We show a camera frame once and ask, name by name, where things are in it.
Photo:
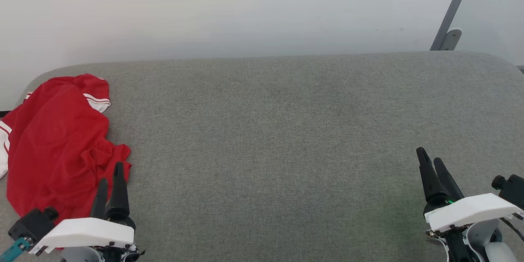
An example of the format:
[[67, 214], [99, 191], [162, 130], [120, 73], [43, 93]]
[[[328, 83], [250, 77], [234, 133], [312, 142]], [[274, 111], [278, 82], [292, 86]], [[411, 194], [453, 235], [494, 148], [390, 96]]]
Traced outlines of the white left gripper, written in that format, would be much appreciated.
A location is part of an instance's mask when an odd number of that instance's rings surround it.
[[138, 261], [142, 251], [134, 242], [136, 225], [129, 217], [129, 195], [123, 163], [116, 163], [112, 180], [108, 202], [108, 183], [106, 178], [102, 178], [90, 217], [63, 220], [29, 253], [39, 256], [58, 250], [62, 262]]

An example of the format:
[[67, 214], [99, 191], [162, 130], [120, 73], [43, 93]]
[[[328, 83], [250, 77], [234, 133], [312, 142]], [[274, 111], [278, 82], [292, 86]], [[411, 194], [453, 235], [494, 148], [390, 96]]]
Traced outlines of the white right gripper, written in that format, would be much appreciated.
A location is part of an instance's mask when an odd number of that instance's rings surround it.
[[[440, 158], [435, 158], [433, 165], [423, 147], [418, 147], [416, 153], [426, 206], [442, 206], [424, 214], [425, 221], [430, 226], [427, 236], [442, 237], [448, 231], [502, 217], [523, 217], [522, 208], [493, 193], [464, 198]], [[455, 202], [447, 204], [449, 197]]]

